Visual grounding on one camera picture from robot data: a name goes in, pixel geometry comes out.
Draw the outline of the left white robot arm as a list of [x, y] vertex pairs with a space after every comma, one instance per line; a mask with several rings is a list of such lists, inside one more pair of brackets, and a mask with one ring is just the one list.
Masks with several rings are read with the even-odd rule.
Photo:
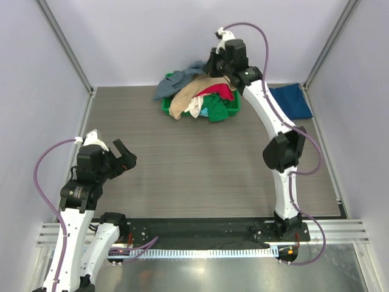
[[69, 181], [60, 190], [60, 205], [49, 203], [60, 223], [58, 239], [49, 272], [39, 291], [95, 291], [97, 274], [111, 246], [129, 236], [126, 217], [106, 212], [89, 247], [86, 235], [94, 217], [103, 185], [136, 166], [137, 157], [120, 139], [113, 142], [114, 153], [97, 138], [75, 138], [82, 146]]

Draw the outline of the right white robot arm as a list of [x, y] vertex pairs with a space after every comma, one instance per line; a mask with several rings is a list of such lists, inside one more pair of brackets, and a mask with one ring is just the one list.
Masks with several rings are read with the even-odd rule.
[[294, 240], [302, 228], [295, 173], [305, 144], [305, 129], [297, 128], [277, 105], [264, 74], [249, 66], [243, 40], [221, 40], [211, 50], [204, 71], [211, 77], [228, 78], [265, 126], [270, 141], [263, 150], [263, 160], [273, 173], [276, 193], [274, 234], [282, 241]]

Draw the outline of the grey-blue t shirt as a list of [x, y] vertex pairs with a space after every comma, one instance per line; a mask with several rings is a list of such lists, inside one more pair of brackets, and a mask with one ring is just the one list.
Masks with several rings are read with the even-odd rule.
[[166, 75], [157, 85], [152, 100], [157, 101], [177, 94], [182, 88], [187, 86], [196, 75], [204, 73], [203, 68], [205, 65], [205, 61], [194, 61], [185, 69], [174, 71], [170, 75]]

